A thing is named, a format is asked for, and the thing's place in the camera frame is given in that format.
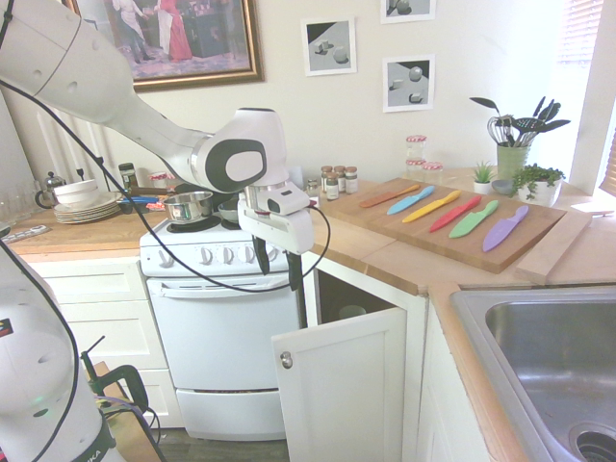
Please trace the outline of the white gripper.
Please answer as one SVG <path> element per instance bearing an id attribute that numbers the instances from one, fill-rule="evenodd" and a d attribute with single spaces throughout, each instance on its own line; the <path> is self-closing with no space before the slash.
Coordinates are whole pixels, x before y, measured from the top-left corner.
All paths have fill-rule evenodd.
<path id="1" fill-rule="evenodd" d="M 266 242 L 287 250 L 289 287 L 292 292 L 297 291 L 303 279 L 302 261 L 299 255 L 314 245 L 314 228 L 310 213 L 303 209 L 289 216 L 274 213 L 268 216 L 260 215 L 247 206 L 245 195 L 241 194 L 238 202 L 238 218 L 243 231 L 253 235 L 253 247 L 263 275 L 270 273 Z"/>

